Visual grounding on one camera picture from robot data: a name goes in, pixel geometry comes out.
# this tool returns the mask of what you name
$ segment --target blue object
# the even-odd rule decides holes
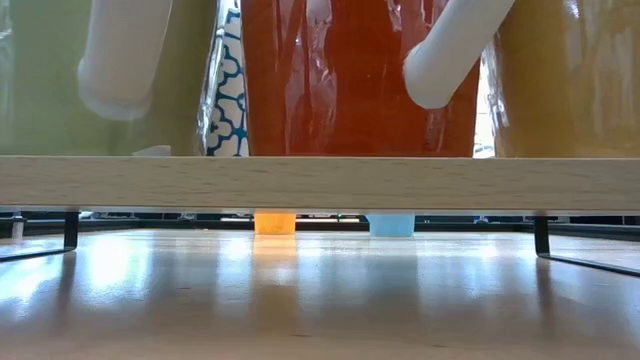
[[[402,215],[367,215],[369,231],[372,236],[379,237],[411,237],[416,226],[416,216]]]

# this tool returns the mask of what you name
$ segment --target white plastic handle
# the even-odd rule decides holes
[[[100,116],[143,117],[160,61],[173,0],[93,0],[80,97]]]
[[[449,104],[515,0],[451,0],[404,64],[405,84],[425,109]]]

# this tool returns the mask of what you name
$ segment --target yellow vase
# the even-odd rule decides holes
[[[256,214],[256,234],[293,235],[296,233],[295,214]]]

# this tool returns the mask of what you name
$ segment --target wooden plank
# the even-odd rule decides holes
[[[640,213],[640,160],[0,157],[0,205]]]

